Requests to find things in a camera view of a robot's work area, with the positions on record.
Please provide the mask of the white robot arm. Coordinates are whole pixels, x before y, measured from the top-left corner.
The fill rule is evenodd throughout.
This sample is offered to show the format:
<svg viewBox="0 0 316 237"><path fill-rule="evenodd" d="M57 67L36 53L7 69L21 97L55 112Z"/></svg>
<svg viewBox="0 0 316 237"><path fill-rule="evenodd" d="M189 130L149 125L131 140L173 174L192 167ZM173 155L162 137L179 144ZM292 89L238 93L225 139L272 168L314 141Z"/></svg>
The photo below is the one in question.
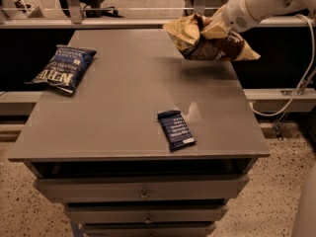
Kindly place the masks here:
<svg viewBox="0 0 316 237"><path fill-rule="evenodd" d="M207 39L243 33L262 20L307 9L315 17L316 0L228 0L211 17L202 34ZM291 237L316 237L316 165L310 169L300 195Z"/></svg>

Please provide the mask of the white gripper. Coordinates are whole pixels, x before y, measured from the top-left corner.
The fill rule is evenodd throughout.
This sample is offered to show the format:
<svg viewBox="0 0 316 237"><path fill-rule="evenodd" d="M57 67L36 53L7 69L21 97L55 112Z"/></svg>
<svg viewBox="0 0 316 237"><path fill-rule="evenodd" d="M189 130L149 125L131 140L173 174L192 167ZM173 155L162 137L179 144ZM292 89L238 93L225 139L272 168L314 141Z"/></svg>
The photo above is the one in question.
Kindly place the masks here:
<svg viewBox="0 0 316 237"><path fill-rule="evenodd" d="M207 40L225 39L231 28L238 33L255 28L259 22L248 11L246 0L228 0L211 17L202 17L200 34Z"/></svg>

